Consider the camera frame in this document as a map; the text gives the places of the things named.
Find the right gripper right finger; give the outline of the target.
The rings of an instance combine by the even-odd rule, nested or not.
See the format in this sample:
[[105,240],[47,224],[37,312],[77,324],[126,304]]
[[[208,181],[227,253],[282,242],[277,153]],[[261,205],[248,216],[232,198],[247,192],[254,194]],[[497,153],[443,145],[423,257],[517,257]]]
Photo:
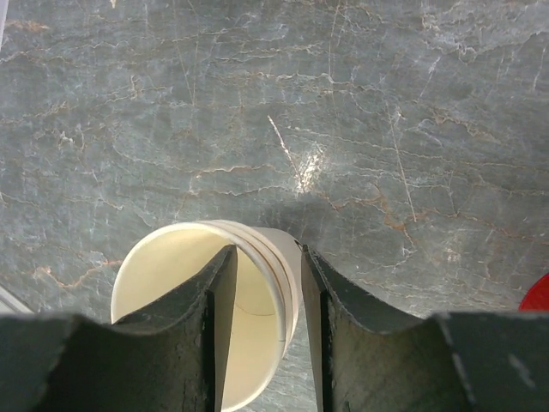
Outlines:
[[321,411],[545,411],[545,312],[418,318],[302,251],[302,291]]

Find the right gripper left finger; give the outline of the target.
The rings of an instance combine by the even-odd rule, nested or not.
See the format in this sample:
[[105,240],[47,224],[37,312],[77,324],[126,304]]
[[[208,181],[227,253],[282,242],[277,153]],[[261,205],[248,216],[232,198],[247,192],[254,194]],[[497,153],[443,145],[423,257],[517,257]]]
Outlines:
[[68,313],[2,316],[2,410],[221,410],[237,266],[236,248],[225,246],[112,325]]

